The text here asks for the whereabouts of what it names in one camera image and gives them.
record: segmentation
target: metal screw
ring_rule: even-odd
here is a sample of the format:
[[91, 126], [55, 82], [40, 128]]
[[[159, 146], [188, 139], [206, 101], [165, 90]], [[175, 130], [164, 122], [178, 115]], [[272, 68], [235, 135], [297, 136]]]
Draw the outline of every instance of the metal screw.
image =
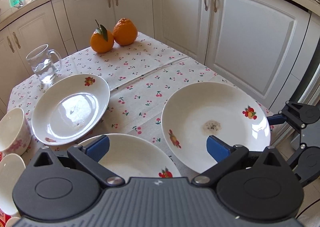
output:
[[193, 179], [197, 184], [207, 184], [210, 182], [210, 178], [205, 175], [198, 175]]
[[123, 179], [120, 176], [110, 176], [106, 182], [110, 185], [119, 185], [123, 183]]

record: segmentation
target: mug handle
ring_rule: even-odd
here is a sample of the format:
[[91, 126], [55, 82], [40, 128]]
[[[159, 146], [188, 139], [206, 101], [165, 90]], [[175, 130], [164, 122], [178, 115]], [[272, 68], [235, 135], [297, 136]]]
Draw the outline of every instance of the mug handle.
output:
[[61, 56], [60, 54], [56, 51], [56, 50], [49, 50], [49, 53], [50, 54], [55, 54], [57, 57], [58, 57], [58, 60], [59, 60], [59, 68], [57, 69], [54, 65], [52, 65], [54, 67], [54, 72], [59, 72], [62, 68], [62, 59], [61, 59]]

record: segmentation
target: kitchen cabinet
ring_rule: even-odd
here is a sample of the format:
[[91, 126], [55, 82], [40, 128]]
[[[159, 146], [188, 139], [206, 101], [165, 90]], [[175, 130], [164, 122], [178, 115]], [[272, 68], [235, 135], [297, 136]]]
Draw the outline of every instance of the kitchen cabinet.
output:
[[0, 110], [0, 120], [4, 117], [4, 113]]
[[12, 88], [29, 77], [9, 29], [0, 31], [0, 110], [5, 114]]
[[129, 18], [142, 32], [154, 38], [152, 0], [114, 0], [116, 20]]
[[211, 0], [153, 0], [155, 39], [204, 64], [211, 11]]
[[0, 99], [0, 120], [4, 117], [6, 113], [7, 113], [7, 106]]
[[269, 108], [296, 61], [310, 14], [284, 0], [215, 3], [205, 65]]
[[90, 46], [90, 38], [102, 24], [112, 31], [116, 24], [113, 0], [63, 0], [77, 50]]
[[15, 45], [29, 75], [33, 70], [26, 61], [26, 56], [35, 48], [48, 44], [61, 58], [67, 56], [51, 2], [48, 2], [15, 20], [9, 26], [12, 44]]
[[63, 0], [77, 50], [90, 46], [98, 23], [112, 31], [121, 18], [129, 18], [138, 31], [154, 37], [152, 0]]

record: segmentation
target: white bowl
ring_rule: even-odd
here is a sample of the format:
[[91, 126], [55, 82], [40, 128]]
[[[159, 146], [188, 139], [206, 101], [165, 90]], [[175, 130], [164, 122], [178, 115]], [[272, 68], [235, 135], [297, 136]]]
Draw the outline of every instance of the white bowl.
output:
[[64, 145], [89, 132], [110, 98], [106, 81], [92, 74], [67, 77], [49, 88], [32, 114], [32, 130], [46, 145]]
[[20, 218], [19, 217], [11, 217], [6, 223], [5, 223], [5, 227], [11, 227], [13, 226], [17, 221], [19, 221]]
[[[125, 134], [106, 135], [110, 140], [110, 148], [99, 164], [126, 182], [130, 177], [181, 177], [173, 161], [150, 142]], [[80, 145], [85, 146], [100, 136], [89, 138]]]
[[6, 215], [16, 215], [18, 210], [12, 200], [12, 190], [26, 168], [17, 154], [6, 155], [0, 162], [0, 209]]
[[270, 144], [269, 123], [256, 101], [223, 83], [193, 83], [176, 91], [164, 106], [161, 125], [175, 156], [198, 173], [217, 163], [207, 151], [209, 135], [251, 151]]
[[21, 108], [9, 111], [0, 121], [0, 152], [22, 155], [31, 141], [31, 130]]

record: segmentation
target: glass mug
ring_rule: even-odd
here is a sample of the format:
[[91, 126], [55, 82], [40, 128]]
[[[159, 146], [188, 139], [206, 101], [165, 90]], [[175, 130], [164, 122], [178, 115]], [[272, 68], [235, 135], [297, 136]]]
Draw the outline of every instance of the glass mug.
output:
[[[52, 62], [51, 54], [53, 53], [58, 57], [60, 63], [58, 69]], [[60, 54], [56, 50], [48, 50], [48, 44], [41, 45], [34, 49], [27, 55], [26, 60], [42, 83], [50, 82], [55, 77], [55, 73], [59, 72], [62, 68]]]

